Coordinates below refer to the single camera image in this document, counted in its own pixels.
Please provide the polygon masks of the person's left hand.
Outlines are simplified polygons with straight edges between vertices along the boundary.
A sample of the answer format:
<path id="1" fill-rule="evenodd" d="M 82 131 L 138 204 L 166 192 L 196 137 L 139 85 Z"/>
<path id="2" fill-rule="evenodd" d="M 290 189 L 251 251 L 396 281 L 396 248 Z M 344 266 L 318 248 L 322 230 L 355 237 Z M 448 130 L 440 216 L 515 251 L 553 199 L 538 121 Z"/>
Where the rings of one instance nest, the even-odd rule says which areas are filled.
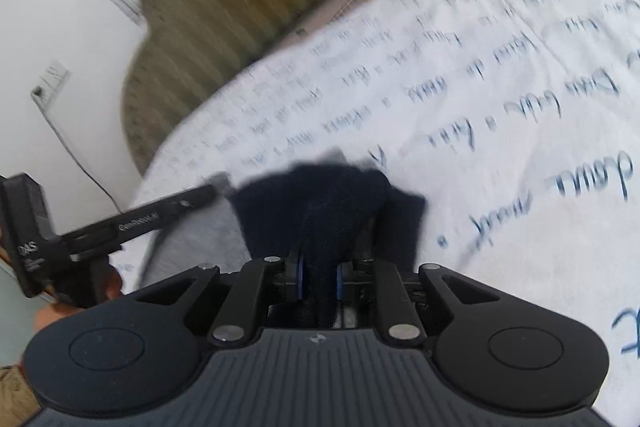
<path id="1" fill-rule="evenodd" d="M 122 295 L 122 277 L 113 267 L 108 272 L 103 290 L 107 300 L 113 300 Z M 81 308 L 71 306 L 68 303 L 50 303 L 35 314 L 34 332 L 39 333 L 54 322 L 65 319 L 65 317 L 72 317 L 81 311 Z"/>

